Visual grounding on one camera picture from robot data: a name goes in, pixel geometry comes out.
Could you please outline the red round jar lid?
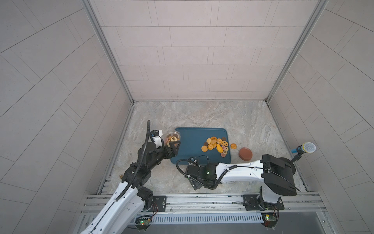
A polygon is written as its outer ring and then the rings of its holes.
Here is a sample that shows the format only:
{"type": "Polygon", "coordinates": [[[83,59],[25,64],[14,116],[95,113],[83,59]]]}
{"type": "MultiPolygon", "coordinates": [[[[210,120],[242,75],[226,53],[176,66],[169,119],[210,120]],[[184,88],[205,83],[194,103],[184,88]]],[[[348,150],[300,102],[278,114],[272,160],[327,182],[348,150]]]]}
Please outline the red round jar lid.
{"type": "Polygon", "coordinates": [[[246,147],[241,148],[239,150],[238,155],[240,159],[244,161],[251,161],[253,158],[253,152],[249,148],[246,148],[246,147]]]}

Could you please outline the clear jar with beige lid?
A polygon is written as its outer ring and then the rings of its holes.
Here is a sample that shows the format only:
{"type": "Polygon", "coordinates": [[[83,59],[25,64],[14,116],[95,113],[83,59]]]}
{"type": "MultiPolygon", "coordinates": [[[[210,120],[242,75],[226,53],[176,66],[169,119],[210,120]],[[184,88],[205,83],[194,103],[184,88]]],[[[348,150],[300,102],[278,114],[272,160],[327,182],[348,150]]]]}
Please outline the clear jar with beige lid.
{"type": "Polygon", "coordinates": [[[181,135],[178,131],[168,131],[164,137],[164,143],[170,147],[171,142],[179,141],[181,135]]]}

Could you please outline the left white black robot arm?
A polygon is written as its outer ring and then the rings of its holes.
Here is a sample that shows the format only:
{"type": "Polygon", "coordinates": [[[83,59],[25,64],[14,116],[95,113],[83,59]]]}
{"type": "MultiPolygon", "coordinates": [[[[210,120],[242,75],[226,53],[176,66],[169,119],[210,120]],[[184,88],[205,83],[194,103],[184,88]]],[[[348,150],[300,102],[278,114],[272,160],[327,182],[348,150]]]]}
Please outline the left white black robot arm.
{"type": "Polygon", "coordinates": [[[144,187],[151,170],[164,159],[178,155],[181,141],[157,147],[146,142],[138,151],[138,160],[125,171],[122,181],[110,200],[82,231],[83,234],[120,234],[144,208],[151,207],[153,192],[144,187]]]}

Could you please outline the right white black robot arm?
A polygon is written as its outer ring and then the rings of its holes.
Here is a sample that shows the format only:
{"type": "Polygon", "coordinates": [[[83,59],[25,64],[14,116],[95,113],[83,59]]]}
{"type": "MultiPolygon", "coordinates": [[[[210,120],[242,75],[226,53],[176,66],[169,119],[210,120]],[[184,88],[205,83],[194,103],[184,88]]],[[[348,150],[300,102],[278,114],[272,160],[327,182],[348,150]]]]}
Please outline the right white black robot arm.
{"type": "Polygon", "coordinates": [[[198,160],[179,160],[176,167],[195,190],[202,187],[215,190],[220,184],[237,181],[262,183],[257,195],[243,196],[247,211],[283,210],[280,197],[293,197],[299,191],[293,178],[296,172],[293,161],[272,155],[263,155],[261,160],[248,163],[208,163],[205,166],[198,160]]]}

